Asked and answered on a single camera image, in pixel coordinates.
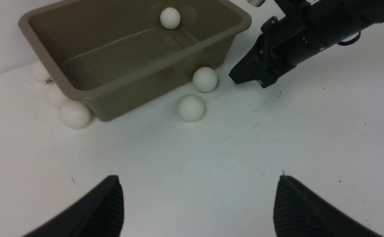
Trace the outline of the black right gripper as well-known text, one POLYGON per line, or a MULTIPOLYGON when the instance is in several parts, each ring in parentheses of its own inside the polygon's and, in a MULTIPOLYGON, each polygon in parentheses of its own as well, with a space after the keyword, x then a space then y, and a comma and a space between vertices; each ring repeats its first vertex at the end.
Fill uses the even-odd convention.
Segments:
POLYGON ((237 85, 259 80, 260 86, 267 88, 324 49, 314 26, 303 15, 281 20, 272 17, 261 31, 252 49, 228 74, 237 85))

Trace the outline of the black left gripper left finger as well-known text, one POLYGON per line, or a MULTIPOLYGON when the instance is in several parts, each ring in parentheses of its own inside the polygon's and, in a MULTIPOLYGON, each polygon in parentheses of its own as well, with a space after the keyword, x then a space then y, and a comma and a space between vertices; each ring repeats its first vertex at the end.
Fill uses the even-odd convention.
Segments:
POLYGON ((124 194, 117 175, 103 179, 81 199, 26 237, 119 237, 124 194))

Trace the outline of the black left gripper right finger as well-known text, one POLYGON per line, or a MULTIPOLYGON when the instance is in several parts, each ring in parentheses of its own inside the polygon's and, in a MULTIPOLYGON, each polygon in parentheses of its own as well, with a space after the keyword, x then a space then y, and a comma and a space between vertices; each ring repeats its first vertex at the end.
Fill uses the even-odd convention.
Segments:
POLYGON ((292 176, 281 175, 273 223, 278 237, 378 237, 292 176))

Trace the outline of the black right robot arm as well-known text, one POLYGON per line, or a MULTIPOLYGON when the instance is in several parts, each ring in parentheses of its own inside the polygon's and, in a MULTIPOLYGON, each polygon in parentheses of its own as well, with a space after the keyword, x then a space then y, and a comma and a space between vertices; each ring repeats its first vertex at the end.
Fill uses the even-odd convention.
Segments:
POLYGON ((333 45, 357 42, 361 31, 384 22, 384 0, 277 0, 285 17, 269 18, 249 52, 231 69, 236 84, 266 88, 333 45))

